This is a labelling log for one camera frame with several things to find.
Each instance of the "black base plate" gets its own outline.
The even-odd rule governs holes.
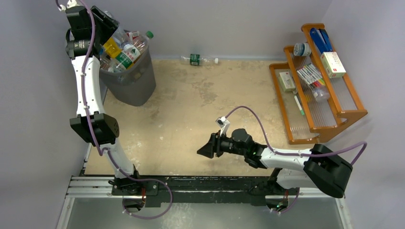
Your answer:
[[[174,203],[250,203],[266,206],[265,196],[284,195],[285,189],[269,177],[196,177],[196,176],[141,176],[167,183]],[[160,207],[168,203],[168,190],[159,182],[142,182],[146,186],[146,207]],[[297,193],[290,189],[290,195]],[[113,188],[112,195],[140,195]]]

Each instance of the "green bottle cap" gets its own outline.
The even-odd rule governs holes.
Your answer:
[[[149,37],[149,39],[152,39],[154,37],[151,31],[146,32],[146,36]]]

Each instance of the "red and white box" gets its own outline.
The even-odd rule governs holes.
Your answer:
[[[322,53],[320,61],[322,62],[329,78],[341,78],[346,74],[346,70],[336,52]]]

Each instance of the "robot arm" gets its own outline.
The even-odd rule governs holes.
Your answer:
[[[349,162],[340,156],[309,157],[283,156],[276,152],[305,154],[325,154],[332,151],[321,144],[312,149],[285,150],[269,149],[253,141],[245,129],[236,129],[231,137],[226,136],[230,122],[221,117],[216,120],[221,127],[218,133],[212,133],[206,145],[197,154],[213,158],[224,152],[245,157],[245,162],[254,168],[279,168],[277,183],[285,189],[295,187],[317,187],[325,194],[342,198],[352,172]]]
[[[71,24],[71,29],[66,35],[67,47],[66,52],[71,58],[73,68],[76,74],[76,84],[78,93],[76,118],[70,119],[70,126],[76,131],[76,133],[86,142],[95,143],[91,137],[89,125],[86,119],[85,108],[87,106],[92,128],[94,130],[97,141],[100,144],[100,148],[108,148],[111,151],[111,157],[119,167],[127,174],[134,174],[134,165],[126,157],[124,150],[118,140],[119,126],[115,118],[105,114],[103,107],[100,85],[99,85],[99,69],[100,61],[98,59],[98,53],[101,49],[100,42],[111,37],[112,33],[117,28],[118,24],[107,17],[97,7],[92,8],[92,12],[97,22],[97,40],[94,43],[93,53],[87,60],[85,67],[85,77],[82,76],[82,66],[85,62],[85,53],[88,49],[91,25],[87,23],[88,13],[83,6],[71,6],[66,10],[66,15]],[[74,36],[74,40],[70,40],[70,33]],[[85,90],[87,104],[84,104],[82,98],[82,90]],[[110,157],[107,157],[113,168]],[[125,178],[125,175],[115,169],[116,178]]]

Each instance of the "medicine box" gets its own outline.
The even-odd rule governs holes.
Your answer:
[[[320,56],[320,60],[329,78],[340,78],[346,74],[346,70],[336,52],[324,52]]]
[[[291,73],[282,72],[278,75],[281,87],[284,92],[291,92],[295,89],[294,81],[292,80]]]

